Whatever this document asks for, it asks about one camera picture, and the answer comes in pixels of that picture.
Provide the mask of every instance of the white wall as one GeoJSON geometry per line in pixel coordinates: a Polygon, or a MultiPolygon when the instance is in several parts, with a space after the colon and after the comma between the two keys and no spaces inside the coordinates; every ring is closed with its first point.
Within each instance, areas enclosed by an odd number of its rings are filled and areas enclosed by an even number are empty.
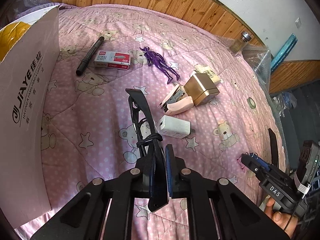
{"type": "Polygon", "coordinates": [[[304,0],[219,0],[234,11],[276,55],[294,33],[298,42],[285,59],[320,59],[320,24],[304,0]],[[302,26],[295,21],[300,17],[302,26]]]}

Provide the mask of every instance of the yellow plastic bag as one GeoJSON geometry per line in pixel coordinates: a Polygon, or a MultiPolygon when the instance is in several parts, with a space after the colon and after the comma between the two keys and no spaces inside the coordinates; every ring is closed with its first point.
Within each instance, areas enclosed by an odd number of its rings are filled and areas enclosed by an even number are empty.
{"type": "Polygon", "coordinates": [[[0,31],[0,61],[31,25],[24,22],[11,23],[0,31]]]}

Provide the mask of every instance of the power adapter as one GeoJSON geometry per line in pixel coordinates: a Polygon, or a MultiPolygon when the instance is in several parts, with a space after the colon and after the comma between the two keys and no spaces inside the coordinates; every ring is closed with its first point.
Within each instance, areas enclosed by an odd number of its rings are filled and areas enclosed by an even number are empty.
{"type": "Polygon", "coordinates": [[[158,133],[182,139],[190,134],[191,129],[190,122],[181,120],[169,115],[164,115],[158,122],[158,133]]]}

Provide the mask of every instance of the red and white box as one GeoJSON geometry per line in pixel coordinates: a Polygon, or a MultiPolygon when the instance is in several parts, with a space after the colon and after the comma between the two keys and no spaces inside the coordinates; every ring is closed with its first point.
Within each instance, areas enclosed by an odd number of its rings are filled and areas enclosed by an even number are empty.
{"type": "Polygon", "coordinates": [[[128,70],[130,67],[130,54],[99,50],[93,64],[95,67],[128,70]]]}

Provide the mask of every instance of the gold box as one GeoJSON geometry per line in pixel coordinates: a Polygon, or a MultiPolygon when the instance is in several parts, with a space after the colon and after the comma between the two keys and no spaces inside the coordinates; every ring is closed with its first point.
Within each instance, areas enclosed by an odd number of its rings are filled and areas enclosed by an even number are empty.
{"type": "Polygon", "coordinates": [[[206,73],[194,74],[184,85],[195,106],[210,102],[220,92],[206,73]]]}

